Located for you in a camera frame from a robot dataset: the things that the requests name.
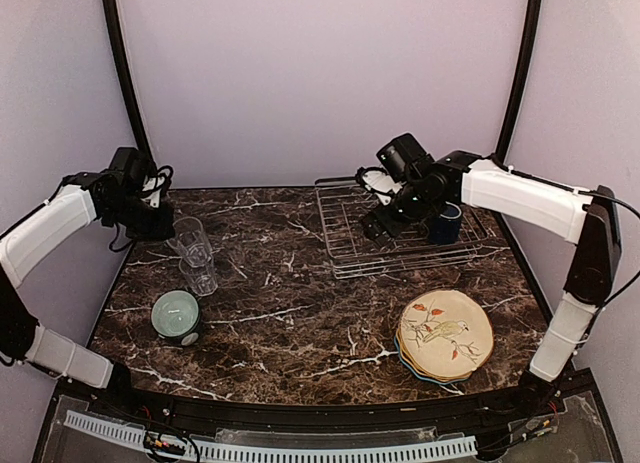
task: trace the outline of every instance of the stacked plates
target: stacked plates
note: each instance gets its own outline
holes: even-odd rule
[[[484,310],[459,291],[432,291],[407,305],[395,344],[402,363],[425,381],[466,380],[493,351],[493,328]]]

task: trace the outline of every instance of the drinking glass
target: drinking glass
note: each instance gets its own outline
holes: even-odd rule
[[[202,222],[192,216],[181,218],[173,224],[176,236],[167,244],[193,267],[204,266],[211,259],[211,243]]]
[[[180,260],[178,266],[196,295],[207,296],[218,289],[212,255],[202,266],[193,267],[185,259]]]

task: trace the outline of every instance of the black frame pole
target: black frame pole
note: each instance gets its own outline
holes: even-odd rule
[[[529,0],[527,3],[527,14],[524,20],[524,29],[522,31],[522,41],[520,43],[520,52],[518,53],[518,63],[516,64],[516,72],[513,76],[513,84],[511,85],[511,94],[507,103],[507,111],[502,122],[502,130],[498,138],[495,154],[497,158],[504,162],[511,144],[511,137],[518,119],[520,104],[524,94],[524,87],[527,82],[529,66],[531,64],[531,56],[533,54],[533,45],[536,39],[536,30],[538,29],[538,18],[540,16],[540,7],[542,0]]]
[[[124,105],[127,108],[129,122],[133,130],[133,136],[136,140],[138,149],[153,161],[151,147],[147,139],[147,133],[144,130],[138,100],[133,88],[133,80],[129,71],[129,63],[127,61],[127,53],[124,46],[124,38],[122,37],[122,28],[120,27],[120,18],[118,17],[118,5],[116,0],[102,0],[104,7],[104,16],[107,22],[107,31],[109,33],[109,41],[111,42],[111,52],[113,53],[113,61],[116,65],[118,80],[120,80],[120,90]]]

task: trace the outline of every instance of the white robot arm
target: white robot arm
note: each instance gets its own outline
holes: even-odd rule
[[[170,178],[138,150],[120,148],[108,169],[64,178],[50,201],[0,237],[2,353],[95,388],[109,385],[114,364],[41,326],[15,290],[58,245],[96,219],[123,224],[132,239],[173,236],[173,209],[161,200]]]
[[[451,202],[513,216],[577,245],[561,301],[529,365],[535,378],[556,380],[611,292],[621,254],[611,190],[561,185],[462,151],[435,161],[410,134],[377,157],[386,175],[361,169],[356,179],[381,201],[362,219],[365,235],[378,243]]]

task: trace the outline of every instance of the marble countertop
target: marble countertop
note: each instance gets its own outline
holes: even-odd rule
[[[125,363],[140,389],[244,403],[374,404],[515,386],[546,329],[524,275],[487,212],[493,248],[464,265],[337,280],[312,188],[175,190],[176,217],[200,218],[215,252],[219,289],[200,298],[205,332],[192,347],[160,340],[151,307],[186,289],[164,243],[131,252],[91,349]],[[419,381],[399,361],[393,335],[422,293],[457,289],[487,312],[489,361],[448,387]]]

